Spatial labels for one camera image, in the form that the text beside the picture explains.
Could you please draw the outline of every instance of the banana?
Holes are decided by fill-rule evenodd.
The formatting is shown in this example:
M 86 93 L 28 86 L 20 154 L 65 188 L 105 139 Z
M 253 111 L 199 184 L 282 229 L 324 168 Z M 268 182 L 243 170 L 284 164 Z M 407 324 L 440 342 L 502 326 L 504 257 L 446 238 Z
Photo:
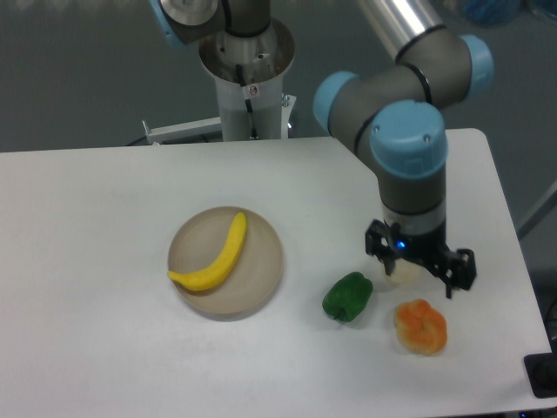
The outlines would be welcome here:
M 244 246 L 247 219 L 238 212 L 232 221 L 225 246 L 218 257 L 206 268 L 191 273 L 168 272 L 168 277 L 192 291 L 207 290 L 222 283 L 238 261 Z

